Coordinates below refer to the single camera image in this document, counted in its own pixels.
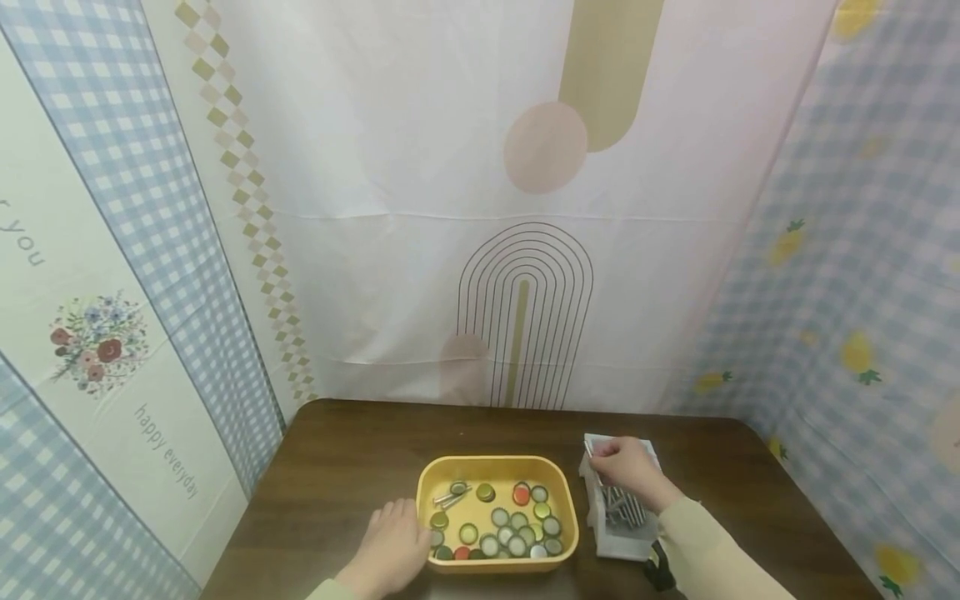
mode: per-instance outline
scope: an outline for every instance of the beige arch graphic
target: beige arch graphic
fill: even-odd
[[[562,409],[592,291],[589,255],[571,235],[541,222],[506,228],[464,267],[444,350],[481,349],[491,367],[460,375],[490,406]]]

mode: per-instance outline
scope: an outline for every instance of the forearm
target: forearm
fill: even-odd
[[[333,579],[327,579],[313,590],[306,600],[358,600],[356,595]]]
[[[687,600],[793,600],[700,504],[676,499],[660,513],[660,542]]]

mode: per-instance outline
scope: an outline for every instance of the dark brown table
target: dark brown table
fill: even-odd
[[[682,598],[655,592],[637,563],[596,557],[577,474],[585,431],[652,441],[663,470],[799,600],[880,597],[760,438],[737,420],[318,400],[300,409],[202,598],[302,600],[349,560],[371,511],[414,497],[420,471],[448,454],[552,460],[573,491],[580,545],[545,575],[425,569],[397,598]]]

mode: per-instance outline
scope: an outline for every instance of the pink circle graphic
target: pink circle graphic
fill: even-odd
[[[546,194],[572,180],[587,159],[587,126],[562,102],[529,108],[507,132],[503,163],[514,185]]]

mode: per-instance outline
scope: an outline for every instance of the plaid fabric panel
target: plaid fabric panel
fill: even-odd
[[[949,598],[960,475],[930,432],[960,389],[960,4],[872,4],[841,5],[671,401],[768,439],[889,597]]]
[[[2,355],[0,402],[0,598],[200,595]]]
[[[140,5],[2,0],[0,24],[249,496],[282,415]]]

